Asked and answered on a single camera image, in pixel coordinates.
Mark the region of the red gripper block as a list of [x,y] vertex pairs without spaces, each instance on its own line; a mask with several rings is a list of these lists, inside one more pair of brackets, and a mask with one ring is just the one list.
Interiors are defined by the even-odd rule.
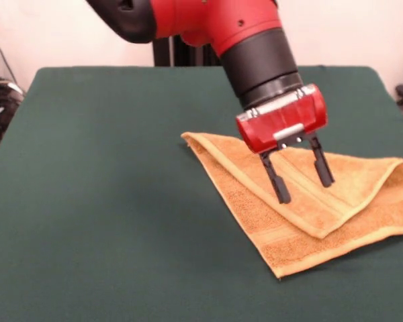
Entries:
[[290,203],[291,197],[285,182],[273,167],[271,151],[268,150],[284,148],[289,145],[287,140],[291,137],[300,142],[303,135],[311,133],[308,141],[314,153],[315,169],[323,187],[330,187],[334,178],[314,132],[324,127],[327,120],[326,102],[320,89],[314,84],[292,90],[236,116],[238,131],[250,151],[260,154],[280,204]]

